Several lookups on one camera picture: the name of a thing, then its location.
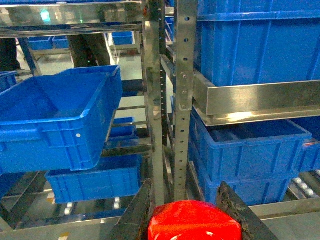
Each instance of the metal beam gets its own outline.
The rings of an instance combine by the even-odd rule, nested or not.
[[[141,1],[0,6],[0,28],[136,23],[142,20],[143,4]]]
[[[186,176],[188,163],[188,141],[190,113],[193,102],[194,87],[194,49],[198,0],[174,1],[174,29],[176,35],[175,74],[175,148],[173,187],[174,200],[186,199]]]
[[[320,80],[216,87],[196,71],[194,104],[206,126],[320,115]]]

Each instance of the blue plastic crate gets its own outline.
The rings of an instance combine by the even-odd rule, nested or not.
[[[319,1],[273,2],[203,4],[195,68],[217,87],[320,79]]]
[[[29,37],[29,47],[35,51],[52,49],[52,38],[52,36]]]
[[[114,119],[113,124],[134,123],[134,117],[124,117]],[[136,125],[113,127],[110,132],[109,141],[118,141],[122,139],[135,139],[137,137]]]
[[[0,93],[0,175],[92,169],[114,110],[105,73],[32,77]]]
[[[118,109],[122,95],[123,87],[120,74],[120,66],[94,66],[94,67],[79,67],[71,68],[65,71],[62,71],[57,74],[59,75],[82,75],[82,74],[97,74],[103,73],[107,77],[111,77],[109,84],[109,95],[113,100],[114,108]]]
[[[0,93],[17,84],[16,71],[0,72]]]
[[[114,45],[130,45],[134,43],[131,31],[113,32]]]
[[[9,173],[0,176],[0,201],[23,177],[24,173]]]
[[[206,202],[216,204],[218,188],[221,180],[212,181],[206,172],[197,149],[189,151],[189,158],[198,168],[199,186]],[[278,203],[284,199],[291,179],[298,174],[277,175],[272,178],[244,179],[238,181],[226,181],[226,183],[249,206]]]
[[[272,178],[295,171],[311,133],[290,120],[205,127],[193,110],[190,139],[212,181]]]
[[[68,49],[69,41],[66,36],[55,36],[52,39],[52,44],[55,49]]]
[[[320,10],[318,0],[199,0],[198,14],[242,14]]]
[[[91,170],[46,173],[58,204],[135,195],[140,188],[141,155],[101,158]]]
[[[165,29],[167,30],[168,34],[170,35],[171,41],[174,41],[175,38],[175,24],[174,24],[174,17],[166,16],[165,17]]]
[[[296,168],[299,172],[320,169],[320,116],[292,119],[300,127],[312,133],[312,139],[304,142]]]

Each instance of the storage rack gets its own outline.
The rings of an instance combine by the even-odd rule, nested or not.
[[[18,22],[10,19],[9,8],[15,13],[24,13],[19,14]],[[119,108],[118,111],[145,109],[147,121],[134,124],[146,127],[138,129],[140,139],[120,142],[123,147],[106,143],[102,156],[143,154],[149,158],[144,161],[142,169],[156,183],[152,203],[155,205],[165,203],[163,136],[159,127],[162,124],[159,12],[162,10],[158,2],[152,0],[0,6],[0,38],[19,39],[34,76],[41,75],[41,70],[34,53],[28,48],[27,37],[139,33],[143,79],[124,81],[123,88],[124,92],[142,92],[145,104]],[[42,19],[41,13],[50,18]],[[79,202],[72,207],[71,215],[65,215],[66,205],[52,204],[52,190],[45,184],[43,172],[27,173],[19,183],[21,189],[6,196],[6,207],[0,206],[1,239],[100,239],[107,235],[132,200],[132,197],[121,198],[122,209],[113,209],[114,199]]]
[[[126,142],[126,147],[104,150],[102,155],[150,153],[157,205],[165,202],[164,180],[171,200],[179,201],[186,198],[204,200],[194,167],[188,162],[192,106],[207,126],[320,115],[320,96],[316,94],[320,89],[320,81],[215,87],[202,74],[195,72],[193,59],[197,3],[198,0],[175,1],[176,37],[172,47],[166,46],[164,20],[166,13],[171,15],[173,9],[165,10],[162,0],[0,7],[0,19],[3,21],[3,23],[0,21],[0,38],[19,38],[34,75],[41,75],[41,71],[33,61],[32,52],[28,50],[24,39],[26,37],[117,31],[140,32],[143,80],[124,82],[123,87],[125,91],[144,92],[145,105],[120,108],[118,111],[145,108],[147,121],[135,124],[147,124],[148,134],[145,138]],[[6,16],[6,8],[28,10],[36,14],[32,16],[26,14],[25,21],[11,22]],[[57,13],[58,17],[52,18],[51,22],[44,22],[40,14],[42,11],[48,11],[50,15]],[[167,75],[175,84],[174,127],[166,107]],[[292,96],[296,94],[304,97],[292,102]],[[256,104],[246,106],[245,103],[248,102]],[[301,177],[319,192],[319,181],[312,173],[304,173]],[[107,206],[113,203],[109,199],[105,200],[104,209],[97,207],[95,203],[82,202],[78,203],[72,215],[60,216],[57,214],[59,212],[57,206],[52,205],[48,208],[50,204],[48,205],[46,198],[50,190],[45,186],[46,191],[40,192],[39,186],[45,184],[43,172],[29,173],[25,178],[22,184],[23,190],[20,194],[12,196],[12,210],[7,212],[2,206],[0,207],[2,216],[0,229],[3,230],[0,232],[1,239],[31,240],[35,236],[39,240],[59,239],[66,233],[70,236],[68,240],[104,239],[103,237],[122,214],[121,211],[106,211],[109,210]],[[39,195],[43,200],[34,205],[34,200]],[[130,198],[121,199],[123,206],[125,207],[125,202],[130,200]],[[38,208],[43,208],[43,205],[47,208],[47,219],[20,222],[27,211],[33,211],[31,214],[33,216],[40,214]],[[259,205],[251,209],[271,230],[283,237],[280,239],[294,239],[294,232],[281,233],[280,226],[285,227],[286,223],[293,224],[295,221],[299,221],[300,234],[305,234],[307,239],[317,236],[317,226],[312,228],[310,219],[315,225],[319,223],[319,198]],[[15,223],[18,222],[20,222],[19,229],[16,229]]]
[[[185,198],[204,200],[195,168],[187,156],[192,106],[206,126],[320,115],[320,80],[216,87],[194,70],[197,4],[197,0],[174,1],[173,46],[160,51],[161,67],[175,91],[173,117],[162,112],[162,127],[174,152],[174,159],[170,154],[165,155],[164,179],[174,201]],[[166,12],[170,15],[172,8],[167,8]],[[320,193],[319,174],[306,172],[300,175],[316,194]],[[294,181],[288,193],[293,201],[250,208],[279,239],[319,238],[316,226],[319,225],[320,198],[307,199]]]

